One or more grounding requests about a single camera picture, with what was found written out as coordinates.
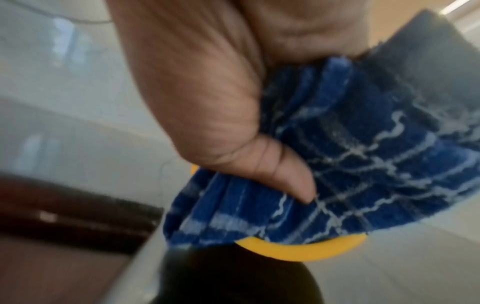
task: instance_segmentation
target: black wire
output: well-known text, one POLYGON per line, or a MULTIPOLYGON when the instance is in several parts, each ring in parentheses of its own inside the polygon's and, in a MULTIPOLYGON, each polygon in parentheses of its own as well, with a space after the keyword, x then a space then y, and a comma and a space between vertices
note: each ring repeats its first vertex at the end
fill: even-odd
POLYGON ((53 13, 44 11, 42 9, 36 8, 34 6, 28 5, 26 3, 23 3, 23 2, 20 2, 20 1, 17 1, 17 0, 3 0, 3 2, 10 3, 11 5, 20 7, 22 9, 25 9, 25 10, 31 12, 31 13, 42 15, 42 16, 47 17, 47 18, 62 18, 62 19, 68 20, 68 21, 70 21, 72 23, 76 23, 76 24, 103 25, 103 24, 112 23, 112 20, 100 20, 100 21, 83 20, 83 19, 67 17, 67 16, 64 16, 64 15, 53 14, 53 13))

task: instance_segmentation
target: blue cloth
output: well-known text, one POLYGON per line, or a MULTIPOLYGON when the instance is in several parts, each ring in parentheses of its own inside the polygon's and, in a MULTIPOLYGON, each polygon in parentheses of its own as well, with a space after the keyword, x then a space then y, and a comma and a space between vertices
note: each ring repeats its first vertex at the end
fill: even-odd
POLYGON ((480 186, 479 71, 477 51, 429 12, 356 63, 281 68, 264 91, 261 131, 307 161, 317 199, 303 205, 201 169, 166 217, 169 244, 314 243, 462 201, 480 186))

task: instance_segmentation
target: yellow plastic rim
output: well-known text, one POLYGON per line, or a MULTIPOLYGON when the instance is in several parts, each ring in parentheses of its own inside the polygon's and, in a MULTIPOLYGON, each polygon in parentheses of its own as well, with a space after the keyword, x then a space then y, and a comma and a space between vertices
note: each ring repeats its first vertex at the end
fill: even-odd
MULTIPOLYGON (((192 165, 191 173, 194 174, 197 170, 198 166, 192 165)), ((284 261, 306 262, 337 256, 359 246, 366 238, 365 234, 353 234, 315 244, 282 245, 266 242, 256 237, 247 237, 235 243, 263 256, 284 261)))

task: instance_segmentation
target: cloth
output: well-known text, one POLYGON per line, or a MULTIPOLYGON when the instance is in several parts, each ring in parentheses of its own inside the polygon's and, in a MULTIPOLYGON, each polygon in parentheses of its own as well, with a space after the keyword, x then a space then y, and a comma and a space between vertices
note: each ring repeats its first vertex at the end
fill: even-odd
POLYGON ((316 200, 201 169, 166 217, 169 244, 314 243, 462 201, 480 186, 479 76, 477 50, 427 11, 358 62, 281 68, 265 88, 260 130, 306 160, 316 200))

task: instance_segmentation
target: human hand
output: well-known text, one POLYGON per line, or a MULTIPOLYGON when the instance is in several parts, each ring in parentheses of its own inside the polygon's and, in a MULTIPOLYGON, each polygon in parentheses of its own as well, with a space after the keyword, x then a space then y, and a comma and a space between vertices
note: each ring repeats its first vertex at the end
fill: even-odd
POLYGON ((311 171, 259 134, 269 68, 368 47, 368 0, 107 0, 139 90, 189 162, 315 198, 311 171))

